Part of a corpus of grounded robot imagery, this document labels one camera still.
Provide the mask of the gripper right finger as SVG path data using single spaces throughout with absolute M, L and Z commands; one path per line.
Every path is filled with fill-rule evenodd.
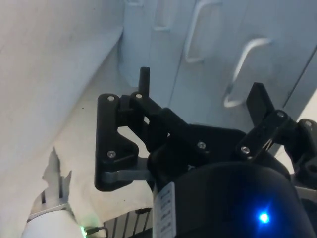
M 310 119 L 296 122 L 277 110 L 262 83 L 254 83 L 246 100 L 254 128 L 238 145 L 246 159 L 255 159 L 272 145 L 284 147 L 295 172 L 317 173 L 317 123 Z

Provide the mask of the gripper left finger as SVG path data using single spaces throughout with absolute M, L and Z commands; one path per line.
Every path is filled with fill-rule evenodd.
M 134 181 L 150 187 L 209 161 L 197 127 L 149 96 L 150 69 L 140 69 L 130 95 L 102 94 L 97 102 L 95 186 L 114 191 Z

